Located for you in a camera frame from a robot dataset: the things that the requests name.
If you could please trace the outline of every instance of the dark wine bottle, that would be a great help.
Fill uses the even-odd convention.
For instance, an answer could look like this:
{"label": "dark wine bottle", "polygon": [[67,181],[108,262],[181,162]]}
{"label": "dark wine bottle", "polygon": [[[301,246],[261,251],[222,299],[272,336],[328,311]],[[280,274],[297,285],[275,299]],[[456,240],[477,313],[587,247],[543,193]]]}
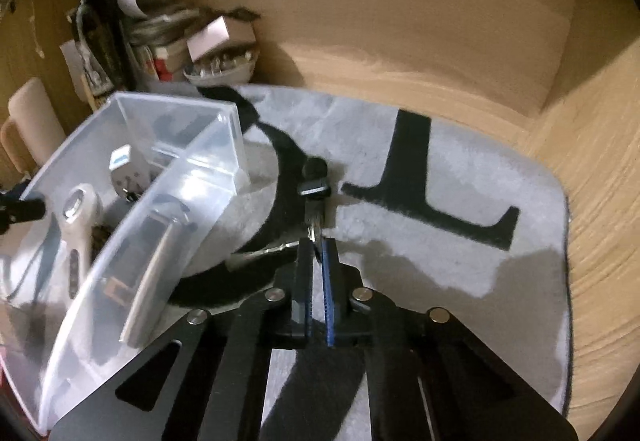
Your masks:
{"label": "dark wine bottle", "polygon": [[76,27],[78,49],[93,94],[133,90],[120,21],[108,0],[80,0]]}

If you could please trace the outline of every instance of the metal part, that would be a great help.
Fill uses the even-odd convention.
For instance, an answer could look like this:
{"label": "metal part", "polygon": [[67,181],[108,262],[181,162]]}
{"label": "metal part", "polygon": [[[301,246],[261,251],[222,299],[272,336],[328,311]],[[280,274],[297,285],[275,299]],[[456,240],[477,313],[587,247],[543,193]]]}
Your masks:
{"label": "metal part", "polygon": [[311,323],[311,291],[314,265],[314,245],[306,237],[300,239],[296,270],[291,289],[291,333],[303,339]]}
{"label": "metal part", "polygon": [[264,249],[259,249],[258,251],[233,253],[228,259],[226,259],[225,265],[229,271],[235,271],[247,264],[250,264],[251,262],[261,259],[262,257],[266,257],[267,255],[298,247],[298,244],[300,244],[300,241],[293,241],[291,243],[280,244],[279,246],[266,247]]}
{"label": "metal part", "polygon": [[429,318],[437,324],[446,324],[451,318],[451,314],[444,307],[434,307],[429,311]]}
{"label": "metal part", "polygon": [[319,262],[321,262],[322,253],[324,202],[331,195],[327,174],[326,162],[319,157],[310,157],[302,168],[304,181],[298,186],[298,195],[305,199],[305,224],[308,226],[308,237],[316,246],[316,257]]}
{"label": "metal part", "polygon": [[84,200],[84,190],[75,190],[66,199],[65,205],[62,208],[62,215],[67,222],[71,222],[78,214],[82,201]]}
{"label": "metal part", "polygon": [[187,315],[187,322],[192,326],[197,326],[203,323],[208,316],[209,313],[207,313],[204,309],[192,309]]}
{"label": "metal part", "polygon": [[125,199],[127,199],[127,201],[129,202],[137,202],[142,197],[142,193],[136,192],[130,189],[131,178],[129,176],[126,177],[126,180],[127,180],[127,185],[123,186],[122,188],[122,191],[125,195]]}
{"label": "metal part", "polygon": [[286,293],[284,292],[284,289],[281,289],[279,287],[272,287],[264,292],[264,297],[269,302],[279,302],[284,298],[285,294]]}
{"label": "metal part", "polygon": [[367,300],[371,300],[373,291],[368,287],[358,287],[357,289],[354,289],[351,294],[358,302],[366,302]]}

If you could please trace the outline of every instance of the wooden floor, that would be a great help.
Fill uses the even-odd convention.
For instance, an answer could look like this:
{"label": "wooden floor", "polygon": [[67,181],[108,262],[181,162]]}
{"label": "wooden floor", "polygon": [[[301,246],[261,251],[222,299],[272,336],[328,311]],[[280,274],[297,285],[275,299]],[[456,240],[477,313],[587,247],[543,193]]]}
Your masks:
{"label": "wooden floor", "polygon": [[[191,1],[262,14],[263,81],[447,117],[558,176],[573,215],[569,419],[587,439],[640,363],[640,12],[632,0]],[[0,24],[0,97],[38,74],[66,130],[88,113],[57,49],[70,37],[62,14],[77,2],[34,0],[42,61],[26,26],[30,0]]]}

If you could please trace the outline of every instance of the grey rug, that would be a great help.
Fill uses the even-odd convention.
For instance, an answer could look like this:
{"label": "grey rug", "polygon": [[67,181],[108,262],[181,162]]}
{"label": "grey rug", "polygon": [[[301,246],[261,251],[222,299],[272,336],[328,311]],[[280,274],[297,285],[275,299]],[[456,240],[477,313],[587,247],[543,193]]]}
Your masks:
{"label": "grey rug", "polygon": [[[296,186],[306,156],[318,155],[334,186],[326,234],[341,261],[401,307],[446,307],[566,410],[568,216],[546,169],[476,132],[389,106],[259,85],[203,94],[238,104],[252,185],[193,259],[159,330],[187,309],[221,312],[270,284],[284,257],[237,273],[223,262],[300,236]],[[324,320],[318,267],[314,318]],[[370,439],[365,378],[357,355],[274,352],[260,438]]]}

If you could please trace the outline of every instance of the black object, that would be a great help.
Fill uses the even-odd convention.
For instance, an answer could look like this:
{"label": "black object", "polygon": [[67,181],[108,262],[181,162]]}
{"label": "black object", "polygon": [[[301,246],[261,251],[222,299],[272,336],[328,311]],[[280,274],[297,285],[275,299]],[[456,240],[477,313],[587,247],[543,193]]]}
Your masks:
{"label": "black object", "polygon": [[327,178],[328,168],[324,159],[310,157],[302,167],[303,182],[298,185],[298,195],[305,201],[305,224],[309,237],[316,247],[316,257],[322,258],[322,228],[324,228],[324,200],[331,195]]}
{"label": "black object", "polygon": [[94,76],[100,77],[103,74],[106,74],[113,84],[111,90],[135,88],[117,15],[118,10],[113,4],[113,0],[80,0],[76,10],[76,29],[81,54],[91,53],[98,64],[95,66],[92,63],[92,70],[87,71],[95,95],[108,94],[108,90],[103,92],[104,82],[94,81]]}
{"label": "black object", "polygon": [[[362,287],[323,239],[336,349],[364,355],[372,439],[577,440],[570,424],[446,310],[396,307]],[[256,440],[271,349],[310,344],[311,263],[302,238],[274,287],[234,311],[176,322],[52,430],[50,441]]]}
{"label": "black object", "polygon": [[441,212],[426,201],[430,136],[431,118],[398,110],[380,183],[371,187],[344,183],[342,191],[476,243],[509,251],[520,215],[515,206],[510,206],[494,225],[485,227]]}
{"label": "black object", "polygon": [[42,199],[20,201],[5,194],[0,194],[0,235],[9,230],[10,225],[37,221],[43,218],[47,207]]}

